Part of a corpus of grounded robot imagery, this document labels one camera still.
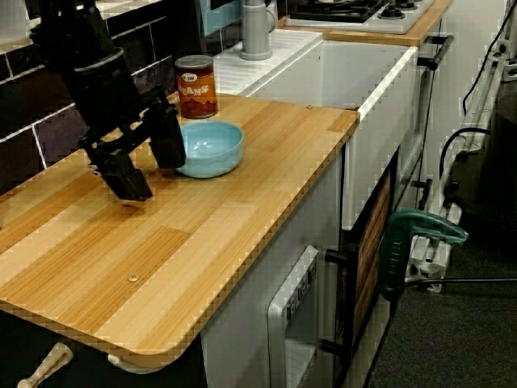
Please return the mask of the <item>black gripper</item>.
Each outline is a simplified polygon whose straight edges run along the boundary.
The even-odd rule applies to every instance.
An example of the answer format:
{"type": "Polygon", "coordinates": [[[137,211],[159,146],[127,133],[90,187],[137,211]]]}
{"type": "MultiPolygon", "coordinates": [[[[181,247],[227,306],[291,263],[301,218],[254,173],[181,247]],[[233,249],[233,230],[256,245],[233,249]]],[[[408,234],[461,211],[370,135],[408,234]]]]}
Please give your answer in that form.
{"type": "Polygon", "coordinates": [[[124,51],[76,53],[72,68],[72,97],[89,127],[79,141],[91,166],[122,200],[148,200],[153,194],[140,169],[127,154],[101,155],[94,143],[120,126],[139,118],[141,96],[124,60],[124,51]]]}

